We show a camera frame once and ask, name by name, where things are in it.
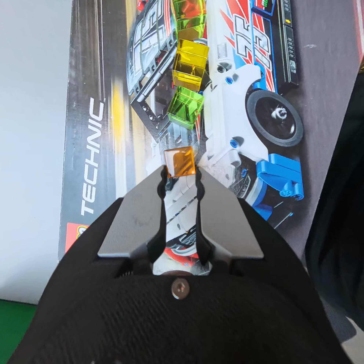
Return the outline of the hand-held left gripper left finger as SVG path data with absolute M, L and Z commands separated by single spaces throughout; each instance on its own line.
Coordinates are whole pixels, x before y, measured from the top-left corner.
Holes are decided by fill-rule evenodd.
M 167 168 L 162 165 L 124 196 L 99 257 L 151 264 L 160 257 L 166 247 L 166 182 Z

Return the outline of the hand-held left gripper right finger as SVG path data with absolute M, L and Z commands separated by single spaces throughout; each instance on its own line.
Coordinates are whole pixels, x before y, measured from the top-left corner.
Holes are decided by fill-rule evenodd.
M 196 248 L 201 263 L 262 259 L 264 253 L 235 194 L 202 167 L 196 169 L 196 187 Z

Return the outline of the orange transparent cube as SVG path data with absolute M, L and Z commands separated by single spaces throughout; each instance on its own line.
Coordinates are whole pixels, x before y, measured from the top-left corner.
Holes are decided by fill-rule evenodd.
M 164 158 L 169 178 L 196 174 L 193 148 L 191 146 L 165 150 Z

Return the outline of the person's dark clothing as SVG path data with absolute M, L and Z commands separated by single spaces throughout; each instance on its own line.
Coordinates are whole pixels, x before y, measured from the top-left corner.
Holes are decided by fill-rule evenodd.
M 305 248 L 333 308 L 364 325 L 364 73 L 357 75 Z

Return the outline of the green transparent cube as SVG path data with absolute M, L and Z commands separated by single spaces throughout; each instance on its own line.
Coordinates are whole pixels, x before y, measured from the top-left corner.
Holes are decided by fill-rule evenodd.
M 205 30 L 206 4 L 204 0 L 174 0 L 174 15 L 178 39 L 194 41 Z
M 178 86 L 167 109 L 169 120 L 188 130 L 193 130 L 195 121 L 202 110 L 204 99 L 203 95 Z

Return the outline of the toy car set box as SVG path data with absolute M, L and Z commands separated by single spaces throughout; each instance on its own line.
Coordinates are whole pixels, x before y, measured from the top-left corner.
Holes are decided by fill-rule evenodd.
M 205 99 L 188 130 L 167 115 L 173 1 L 73 1 L 59 261 L 188 146 L 303 256 L 360 64 L 353 1 L 205 4 Z

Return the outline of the green plastic bin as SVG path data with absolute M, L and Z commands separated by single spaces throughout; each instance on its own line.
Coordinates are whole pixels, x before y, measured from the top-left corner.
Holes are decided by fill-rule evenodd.
M 37 306 L 0 300 L 0 363 L 5 364 L 24 337 Z

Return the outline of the yellow transparent cube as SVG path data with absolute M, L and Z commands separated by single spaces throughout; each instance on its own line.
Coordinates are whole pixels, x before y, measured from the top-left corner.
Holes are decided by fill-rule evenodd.
M 204 44 L 179 39 L 172 69 L 174 85 L 198 92 L 205 71 L 208 52 L 209 47 Z

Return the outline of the red edged box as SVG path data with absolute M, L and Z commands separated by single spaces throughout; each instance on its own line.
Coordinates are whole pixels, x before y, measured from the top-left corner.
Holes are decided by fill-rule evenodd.
M 353 9 L 356 23 L 357 47 L 359 52 L 359 74 L 364 73 L 364 1 L 353 0 Z

